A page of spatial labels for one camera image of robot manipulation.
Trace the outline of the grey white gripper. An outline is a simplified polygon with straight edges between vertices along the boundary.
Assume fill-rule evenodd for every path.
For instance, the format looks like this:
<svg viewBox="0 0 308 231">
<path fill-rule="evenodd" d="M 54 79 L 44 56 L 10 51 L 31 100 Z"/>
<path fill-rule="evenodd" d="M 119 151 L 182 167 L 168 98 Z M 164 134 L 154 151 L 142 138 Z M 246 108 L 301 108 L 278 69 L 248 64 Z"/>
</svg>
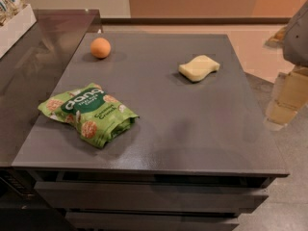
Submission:
<svg viewBox="0 0 308 231">
<path fill-rule="evenodd" d="M 289 21 L 283 40 L 283 57 L 301 65 L 275 79 L 264 124 L 271 131 L 287 126 L 308 103 L 308 0 Z"/>
</svg>

